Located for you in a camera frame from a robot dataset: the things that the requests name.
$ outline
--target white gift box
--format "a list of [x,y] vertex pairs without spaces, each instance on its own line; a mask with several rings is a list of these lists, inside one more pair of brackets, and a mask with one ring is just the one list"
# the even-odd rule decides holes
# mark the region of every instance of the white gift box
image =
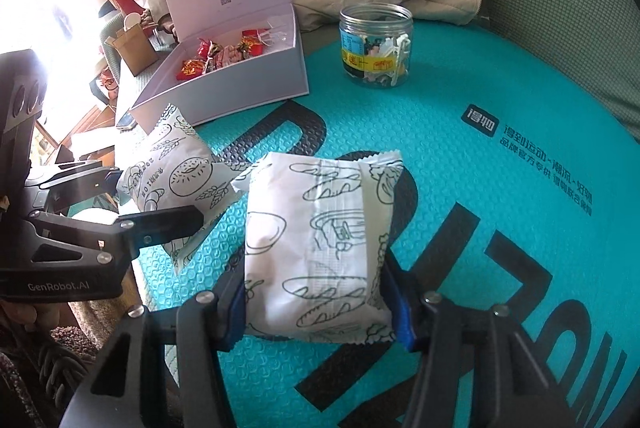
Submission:
[[[291,0],[167,0],[180,44],[154,73],[130,112],[149,133],[168,104],[198,125],[239,110],[308,94],[300,31]],[[200,41],[237,45],[247,29],[270,28],[261,56],[177,84]]]

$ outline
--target jar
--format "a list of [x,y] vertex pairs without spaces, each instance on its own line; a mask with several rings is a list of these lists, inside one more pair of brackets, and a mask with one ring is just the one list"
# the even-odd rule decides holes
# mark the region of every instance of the jar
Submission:
[[357,4],[340,11],[342,65],[367,87],[396,87],[409,76],[414,17],[393,4]]

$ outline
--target jar label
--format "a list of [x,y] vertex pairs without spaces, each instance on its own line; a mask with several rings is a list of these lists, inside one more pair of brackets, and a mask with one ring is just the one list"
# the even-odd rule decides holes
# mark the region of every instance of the jar label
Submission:
[[384,37],[361,37],[340,30],[342,61],[345,65],[363,72],[385,72],[396,68],[396,55],[379,56]]

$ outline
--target smartphone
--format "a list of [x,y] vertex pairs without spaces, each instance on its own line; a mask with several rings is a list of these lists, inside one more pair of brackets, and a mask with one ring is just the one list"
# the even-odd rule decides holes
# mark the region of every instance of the smartphone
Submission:
[[131,130],[132,128],[135,128],[136,125],[136,120],[133,119],[133,116],[129,112],[127,112],[120,118],[120,121],[117,122],[116,128],[118,130]]

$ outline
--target white snack package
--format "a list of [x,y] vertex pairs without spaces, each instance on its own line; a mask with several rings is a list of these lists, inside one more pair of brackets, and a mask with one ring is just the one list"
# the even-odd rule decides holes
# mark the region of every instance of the white snack package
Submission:
[[140,161],[118,180],[121,195],[133,199],[141,212],[192,204],[204,215],[197,233],[162,246],[177,274],[191,261],[216,219],[241,197],[230,182],[248,165],[222,162],[172,104],[136,153]]
[[268,153],[233,180],[248,192],[247,334],[390,340],[380,296],[399,152],[358,161]]

